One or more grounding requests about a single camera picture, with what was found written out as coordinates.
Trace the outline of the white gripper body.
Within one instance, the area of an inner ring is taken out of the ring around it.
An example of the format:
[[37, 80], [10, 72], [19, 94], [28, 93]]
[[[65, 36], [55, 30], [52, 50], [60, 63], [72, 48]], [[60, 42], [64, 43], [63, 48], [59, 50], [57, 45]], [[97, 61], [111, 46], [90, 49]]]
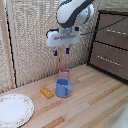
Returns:
[[80, 38], [80, 28], [51, 29], [46, 33], [46, 37], [46, 45], [49, 47], [75, 44]]

